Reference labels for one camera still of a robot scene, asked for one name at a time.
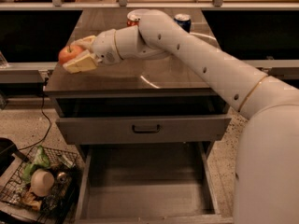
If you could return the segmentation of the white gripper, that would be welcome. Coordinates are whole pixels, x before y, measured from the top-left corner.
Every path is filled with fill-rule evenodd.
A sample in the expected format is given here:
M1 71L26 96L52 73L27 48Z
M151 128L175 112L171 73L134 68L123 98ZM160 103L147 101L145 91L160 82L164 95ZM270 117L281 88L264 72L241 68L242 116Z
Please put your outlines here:
M100 33L98 36L89 35L71 43L72 46L82 48L77 57L63 64L63 68L71 74L91 71L97 67L97 59L106 65L112 65L121 61L115 41L116 30L111 29Z

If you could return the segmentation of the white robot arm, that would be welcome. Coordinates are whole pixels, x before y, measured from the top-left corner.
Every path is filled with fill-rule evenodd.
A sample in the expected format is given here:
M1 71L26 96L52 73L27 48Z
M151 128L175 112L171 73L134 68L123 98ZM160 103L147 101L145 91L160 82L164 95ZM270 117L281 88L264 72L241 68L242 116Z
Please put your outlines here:
M147 10L137 26L78 40L70 73L172 54L248 119L235 164L234 224L299 224L299 90Z

